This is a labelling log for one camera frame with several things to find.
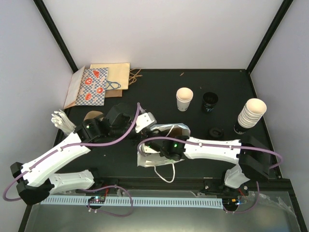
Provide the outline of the single cardboard cup carrier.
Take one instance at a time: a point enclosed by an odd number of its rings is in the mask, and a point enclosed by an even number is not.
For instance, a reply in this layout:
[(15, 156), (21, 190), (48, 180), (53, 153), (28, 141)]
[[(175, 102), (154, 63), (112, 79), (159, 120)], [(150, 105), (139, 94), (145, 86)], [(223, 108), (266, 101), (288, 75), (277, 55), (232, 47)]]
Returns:
[(173, 128), (171, 131), (167, 133), (167, 137), (176, 138), (178, 136), (189, 136), (190, 132), (183, 128)]

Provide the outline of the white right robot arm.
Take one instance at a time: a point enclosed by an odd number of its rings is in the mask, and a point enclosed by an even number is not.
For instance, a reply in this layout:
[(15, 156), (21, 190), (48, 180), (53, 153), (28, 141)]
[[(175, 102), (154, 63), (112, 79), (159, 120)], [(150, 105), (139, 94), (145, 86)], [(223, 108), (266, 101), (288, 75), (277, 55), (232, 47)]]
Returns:
[(233, 167), (224, 171), (224, 179), (219, 183), (225, 195), (250, 180), (269, 180), (270, 151), (252, 136), (229, 141), (201, 140), (187, 135), (157, 136), (146, 139), (138, 150), (146, 157), (154, 155), (167, 161), (205, 159), (231, 163)]

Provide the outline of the light blue paper bag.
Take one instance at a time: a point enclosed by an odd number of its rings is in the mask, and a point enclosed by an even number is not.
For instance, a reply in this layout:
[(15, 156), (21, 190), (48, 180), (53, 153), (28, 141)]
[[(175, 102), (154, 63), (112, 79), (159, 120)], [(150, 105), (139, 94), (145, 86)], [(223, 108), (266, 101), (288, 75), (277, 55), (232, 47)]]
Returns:
[[(150, 137), (159, 137), (159, 140), (146, 141), (138, 145), (137, 165), (144, 168), (153, 168), (155, 174), (166, 183), (175, 180), (175, 164), (184, 160), (184, 144), (168, 138), (187, 139), (191, 133), (189, 127), (183, 123), (154, 125), (150, 130)], [(157, 167), (171, 165), (172, 178), (165, 179), (157, 171)]]

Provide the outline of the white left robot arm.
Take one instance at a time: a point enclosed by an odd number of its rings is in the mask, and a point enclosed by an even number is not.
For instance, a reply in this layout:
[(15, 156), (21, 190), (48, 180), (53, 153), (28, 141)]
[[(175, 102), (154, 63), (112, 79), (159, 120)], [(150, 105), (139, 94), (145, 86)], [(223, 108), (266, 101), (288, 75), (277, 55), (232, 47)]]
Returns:
[(58, 171), (95, 147), (112, 146), (129, 137), (141, 138), (146, 128), (142, 121), (148, 119), (148, 114), (140, 104), (133, 113), (126, 104), (120, 103), (106, 115), (92, 111), (87, 116), (80, 126), (51, 150), (28, 163), (11, 165), (18, 197), (7, 197), (8, 189), (5, 189), (2, 195), (5, 201), (22, 200), (27, 205), (33, 205), (63, 191), (85, 189), (98, 193), (103, 189), (104, 182), (97, 168), (66, 174), (59, 174)]

